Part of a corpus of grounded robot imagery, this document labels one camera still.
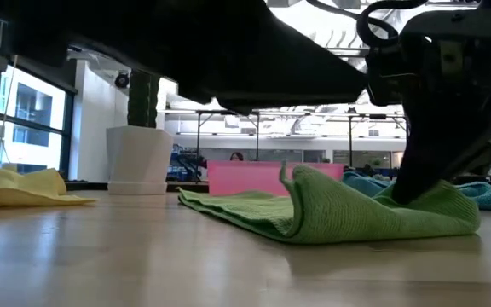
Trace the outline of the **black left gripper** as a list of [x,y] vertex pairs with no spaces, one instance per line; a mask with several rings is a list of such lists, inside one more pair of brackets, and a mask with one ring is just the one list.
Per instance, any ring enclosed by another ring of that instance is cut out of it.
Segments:
[[176,82],[155,37],[164,10],[165,0],[0,0],[11,55],[58,67],[77,46]]

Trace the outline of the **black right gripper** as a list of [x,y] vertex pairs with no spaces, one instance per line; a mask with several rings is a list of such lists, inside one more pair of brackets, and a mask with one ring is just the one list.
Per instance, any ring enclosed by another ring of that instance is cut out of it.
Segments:
[[408,204],[491,164],[491,7],[418,14],[400,50],[417,81],[403,104],[410,135],[392,198]]

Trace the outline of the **green microfiber towel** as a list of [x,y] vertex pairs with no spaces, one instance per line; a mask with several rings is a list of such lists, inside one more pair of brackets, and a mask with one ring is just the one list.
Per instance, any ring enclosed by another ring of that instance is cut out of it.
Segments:
[[440,181],[408,205],[393,201],[392,187],[369,197],[310,166],[282,166],[286,196],[260,191],[210,196],[181,190],[179,201],[284,243],[332,244],[473,235],[481,223],[477,203]]

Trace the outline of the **teal microfiber towel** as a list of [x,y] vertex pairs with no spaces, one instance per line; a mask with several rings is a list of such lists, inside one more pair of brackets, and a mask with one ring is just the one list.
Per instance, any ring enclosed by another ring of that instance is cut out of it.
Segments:
[[[381,179],[363,176],[354,171],[346,171],[343,174],[342,182],[357,191],[373,197],[388,188],[394,182],[389,178]],[[486,182],[471,182],[455,186],[462,194],[474,200],[481,211],[491,211],[491,185]]]

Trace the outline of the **yellow microfiber towel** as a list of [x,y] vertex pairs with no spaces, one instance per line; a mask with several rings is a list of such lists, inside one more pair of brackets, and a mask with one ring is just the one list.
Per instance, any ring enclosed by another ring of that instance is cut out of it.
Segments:
[[67,193],[55,169],[20,174],[0,169],[0,206],[81,206],[95,200]]

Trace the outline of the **large black-framed window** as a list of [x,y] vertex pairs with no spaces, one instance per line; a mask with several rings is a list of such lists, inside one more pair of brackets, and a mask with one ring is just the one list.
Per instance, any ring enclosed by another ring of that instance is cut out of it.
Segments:
[[0,167],[69,170],[73,95],[12,66],[0,72]]

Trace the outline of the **green cactus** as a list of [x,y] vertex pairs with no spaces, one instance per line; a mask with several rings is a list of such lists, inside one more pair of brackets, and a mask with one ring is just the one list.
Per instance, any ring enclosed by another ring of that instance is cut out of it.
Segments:
[[132,70],[127,122],[131,126],[156,128],[159,77]]

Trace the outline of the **pink cloth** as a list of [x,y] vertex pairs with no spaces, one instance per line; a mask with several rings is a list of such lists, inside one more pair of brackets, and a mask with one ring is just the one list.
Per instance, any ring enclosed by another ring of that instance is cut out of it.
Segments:
[[288,191],[280,182],[281,162],[278,161],[230,161],[209,160],[207,179],[212,196],[260,191],[287,196]]

